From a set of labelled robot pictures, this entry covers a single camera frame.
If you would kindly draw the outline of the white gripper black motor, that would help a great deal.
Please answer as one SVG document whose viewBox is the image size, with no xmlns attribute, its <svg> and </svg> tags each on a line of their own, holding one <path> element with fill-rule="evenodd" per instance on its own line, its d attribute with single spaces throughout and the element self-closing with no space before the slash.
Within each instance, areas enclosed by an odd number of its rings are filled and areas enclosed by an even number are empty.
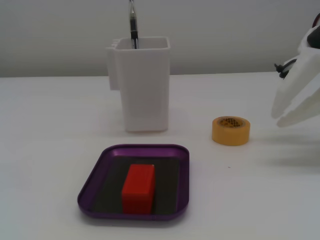
<svg viewBox="0 0 320 240">
<path fill-rule="evenodd" d="M 320 26 L 312 27 L 298 47 L 299 56 L 278 87 L 271 109 L 276 125 L 285 128 L 320 114 Z"/>
</svg>

